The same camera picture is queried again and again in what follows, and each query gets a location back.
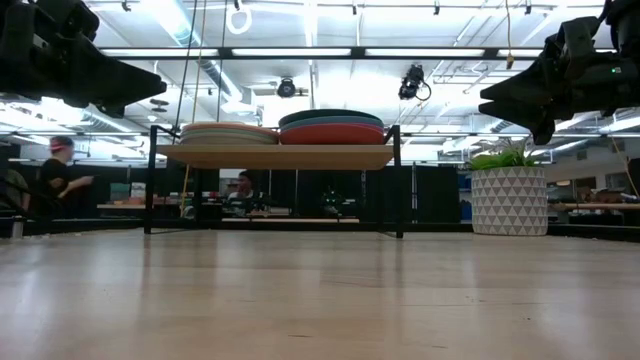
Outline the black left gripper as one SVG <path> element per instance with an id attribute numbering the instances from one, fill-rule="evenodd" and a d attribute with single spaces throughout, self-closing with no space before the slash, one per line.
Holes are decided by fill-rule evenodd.
<path id="1" fill-rule="evenodd" d="M 82 0 L 0 0 L 0 93 L 62 96 L 123 118 L 126 106 L 164 93 L 153 72 L 93 45 L 99 18 Z"/>

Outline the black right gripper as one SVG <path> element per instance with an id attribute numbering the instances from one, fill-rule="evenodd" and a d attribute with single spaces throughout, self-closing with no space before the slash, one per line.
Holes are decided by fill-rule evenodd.
<path id="1" fill-rule="evenodd" d="M 606 19 L 613 52 L 598 52 L 592 34 L 601 21 L 582 17 L 561 24 L 531 66 L 480 92 L 491 102 L 480 113 L 528 129 L 536 145 L 546 145 L 555 132 L 550 116 L 640 106 L 640 16 Z M 548 102 L 543 107 L 522 102 Z"/>

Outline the pale peach plate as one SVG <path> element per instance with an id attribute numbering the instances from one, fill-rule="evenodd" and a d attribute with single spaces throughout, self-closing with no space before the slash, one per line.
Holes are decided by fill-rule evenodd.
<path id="1" fill-rule="evenodd" d="M 259 127 L 255 125 L 248 125 L 240 122 L 196 122 L 193 124 L 184 125 L 181 128 L 181 133 L 186 134 L 187 132 L 191 132 L 191 131 L 218 130 L 218 129 L 251 131 L 251 132 L 263 133 L 267 135 L 278 134 L 277 131 L 270 128 L 264 128 L 264 127 Z"/>

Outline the off-white plate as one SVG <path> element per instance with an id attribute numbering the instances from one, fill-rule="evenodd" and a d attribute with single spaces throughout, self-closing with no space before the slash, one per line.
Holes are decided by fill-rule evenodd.
<path id="1" fill-rule="evenodd" d="M 244 134 L 213 134 L 192 137 L 182 137 L 183 145 L 277 145 L 277 137 L 263 137 Z"/>

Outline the light blue plate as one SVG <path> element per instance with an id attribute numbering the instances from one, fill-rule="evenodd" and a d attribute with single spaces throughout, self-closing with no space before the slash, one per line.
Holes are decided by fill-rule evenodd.
<path id="1" fill-rule="evenodd" d="M 310 119 L 297 120 L 282 126 L 280 128 L 280 131 L 284 132 L 286 130 L 291 130 L 297 127 L 311 126 L 311 125 L 327 125 L 327 124 L 367 125 L 367 126 L 373 126 L 374 128 L 379 128 L 379 129 L 383 129 L 385 127 L 384 123 L 377 118 L 363 117 L 363 116 L 325 116 L 325 117 L 316 117 L 316 118 L 310 118 Z"/>

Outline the orange-red plate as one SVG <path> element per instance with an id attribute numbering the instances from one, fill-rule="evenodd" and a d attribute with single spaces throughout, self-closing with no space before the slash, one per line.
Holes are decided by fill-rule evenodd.
<path id="1" fill-rule="evenodd" d="M 283 131 L 283 145 L 382 145 L 384 132 L 379 127 L 359 124 L 315 124 Z"/>

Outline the green plant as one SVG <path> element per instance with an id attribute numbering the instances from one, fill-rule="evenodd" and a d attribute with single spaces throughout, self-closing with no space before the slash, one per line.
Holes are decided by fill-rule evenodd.
<path id="1" fill-rule="evenodd" d="M 537 158 L 526 150 L 525 141 L 506 141 L 498 147 L 497 153 L 479 154 L 473 157 L 468 166 L 472 171 L 506 167 L 532 167 Z"/>

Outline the white triangle-patterned planter pot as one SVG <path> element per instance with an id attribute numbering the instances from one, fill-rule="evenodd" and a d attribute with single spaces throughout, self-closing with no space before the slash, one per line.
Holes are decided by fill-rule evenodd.
<path id="1" fill-rule="evenodd" d="M 493 236 L 545 236 L 548 195 L 542 167 L 472 172 L 472 228 Z"/>

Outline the person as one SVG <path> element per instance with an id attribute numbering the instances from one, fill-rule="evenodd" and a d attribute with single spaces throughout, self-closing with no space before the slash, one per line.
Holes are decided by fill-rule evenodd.
<path id="1" fill-rule="evenodd" d="M 48 199 L 54 200 L 58 205 L 58 218 L 77 217 L 78 198 L 94 182 L 94 177 L 72 177 L 68 164 L 73 158 L 75 144 L 70 137 L 52 137 L 49 149 L 50 157 L 40 168 L 38 187 Z"/>
<path id="2" fill-rule="evenodd" d="M 232 217 L 246 217 L 252 213 L 266 209 L 264 194 L 259 190 L 257 173 L 243 170 L 237 179 L 237 188 L 226 200 L 227 212 Z"/>

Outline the wooden workbench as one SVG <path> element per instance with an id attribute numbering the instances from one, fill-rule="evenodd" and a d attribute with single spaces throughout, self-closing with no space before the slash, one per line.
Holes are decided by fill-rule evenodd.
<path id="1" fill-rule="evenodd" d="M 549 207 L 553 211 L 572 210 L 616 210 L 616 211 L 640 211 L 640 203 L 551 203 Z"/>

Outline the black table edge rail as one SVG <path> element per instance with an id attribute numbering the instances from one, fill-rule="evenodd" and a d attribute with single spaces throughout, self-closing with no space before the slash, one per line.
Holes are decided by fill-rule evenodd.
<path id="1" fill-rule="evenodd" d="M 100 230 L 121 230 L 144 228 L 142 219 L 61 219 L 51 222 L 22 221 L 23 234 L 43 235 L 55 233 L 75 233 Z M 151 234 L 166 230 L 237 230 L 237 231 L 308 231 L 308 232 L 472 232 L 471 224 L 426 223 L 403 224 L 398 228 L 395 223 L 356 223 L 328 219 L 302 221 L 301 219 L 226 219 L 225 221 L 201 221 L 180 219 L 158 219 L 151 225 Z"/>

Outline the black overhead frame bar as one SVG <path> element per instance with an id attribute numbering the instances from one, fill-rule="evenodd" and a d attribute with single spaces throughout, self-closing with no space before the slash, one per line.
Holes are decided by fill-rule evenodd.
<path id="1" fill-rule="evenodd" d="M 541 48 L 499 47 L 204 47 L 187 48 L 101 48 L 107 55 L 120 60 L 253 60 L 253 59 L 404 59 L 404 60 L 505 60 L 509 54 L 516 59 L 535 59 Z"/>

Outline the wooden shelf with black frame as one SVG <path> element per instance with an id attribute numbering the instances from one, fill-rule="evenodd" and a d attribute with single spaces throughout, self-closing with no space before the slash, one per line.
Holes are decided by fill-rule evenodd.
<path id="1" fill-rule="evenodd" d="M 221 229 L 220 220 L 201 220 L 202 186 L 195 185 L 197 218 L 193 220 L 156 220 L 154 189 L 156 157 L 161 154 L 196 170 L 361 170 L 379 171 L 393 162 L 396 175 L 401 173 L 401 129 L 392 126 L 381 145 L 159 145 L 160 126 L 149 133 L 149 155 L 145 178 L 143 229 L 150 235 L 154 228 L 204 230 Z"/>

